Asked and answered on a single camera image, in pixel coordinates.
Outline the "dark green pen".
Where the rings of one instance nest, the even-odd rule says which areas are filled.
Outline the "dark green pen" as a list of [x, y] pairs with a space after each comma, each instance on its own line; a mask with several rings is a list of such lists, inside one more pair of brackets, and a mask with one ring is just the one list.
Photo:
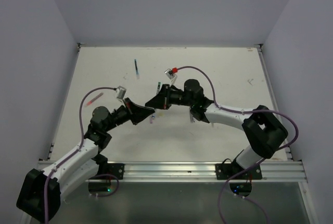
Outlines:
[[156, 95], [159, 93], [159, 91], [160, 91], [160, 88], [161, 88], [161, 82], [158, 82], [158, 85], [157, 85], [157, 91], [156, 91]]

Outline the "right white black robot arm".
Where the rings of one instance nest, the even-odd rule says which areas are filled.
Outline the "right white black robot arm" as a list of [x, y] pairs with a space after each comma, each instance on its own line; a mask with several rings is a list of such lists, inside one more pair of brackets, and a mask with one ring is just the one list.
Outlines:
[[240, 109], [222, 110], [204, 95], [195, 79], [185, 81], [183, 90], [163, 84], [157, 95], [145, 103], [147, 107], [160, 110], [167, 110], [172, 105], [189, 107], [197, 121], [244, 131], [249, 146], [232, 161], [232, 173], [236, 178], [245, 178], [251, 166], [261, 159], [270, 159], [288, 137], [283, 124], [267, 107], [260, 105], [251, 113], [242, 113]]

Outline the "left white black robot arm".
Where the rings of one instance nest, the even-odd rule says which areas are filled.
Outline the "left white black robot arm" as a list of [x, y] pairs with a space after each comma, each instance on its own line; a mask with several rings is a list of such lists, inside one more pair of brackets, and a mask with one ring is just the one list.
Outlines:
[[136, 105], [129, 98], [123, 103], [112, 112], [103, 106], [95, 108], [87, 131], [71, 151], [41, 170], [30, 170], [16, 206], [41, 223], [47, 223], [66, 197], [84, 181], [104, 178], [108, 160], [101, 151], [111, 140], [108, 132], [127, 121], [136, 125], [154, 113], [154, 109]]

